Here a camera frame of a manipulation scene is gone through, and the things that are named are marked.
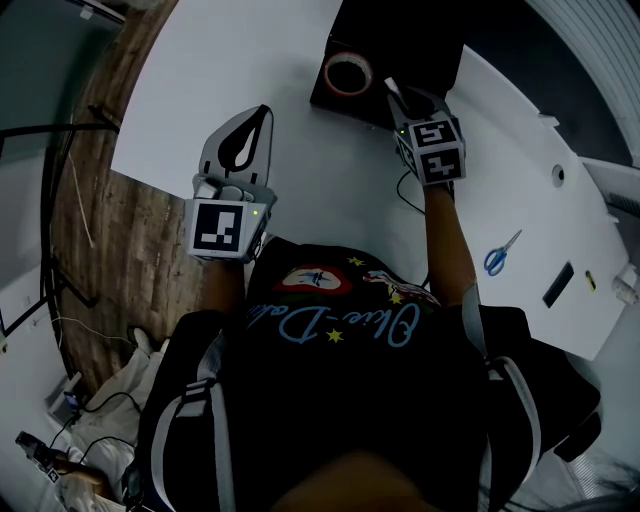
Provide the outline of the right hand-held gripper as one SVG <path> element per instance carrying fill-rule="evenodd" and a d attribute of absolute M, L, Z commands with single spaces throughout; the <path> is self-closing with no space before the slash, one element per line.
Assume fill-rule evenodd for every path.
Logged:
<path fill-rule="evenodd" d="M 400 158 L 421 185 L 464 179 L 465 143 L 457 119 L 448 116 L 446 102 L 413 86 L 403 86 L 402 97 L 388 94 L 387 100 Z"/>

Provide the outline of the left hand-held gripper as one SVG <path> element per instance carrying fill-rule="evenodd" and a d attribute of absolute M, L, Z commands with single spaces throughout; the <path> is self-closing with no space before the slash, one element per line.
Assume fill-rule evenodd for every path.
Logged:
<path fill-rule="evenodd" d="M 243 264 L 257 257 L 277 201 L 266 187 L 273 122 L 271 109 L 260 105 L 229 119 L 206 140 L 194 197 L 185 205 L 189 255 Z"/>

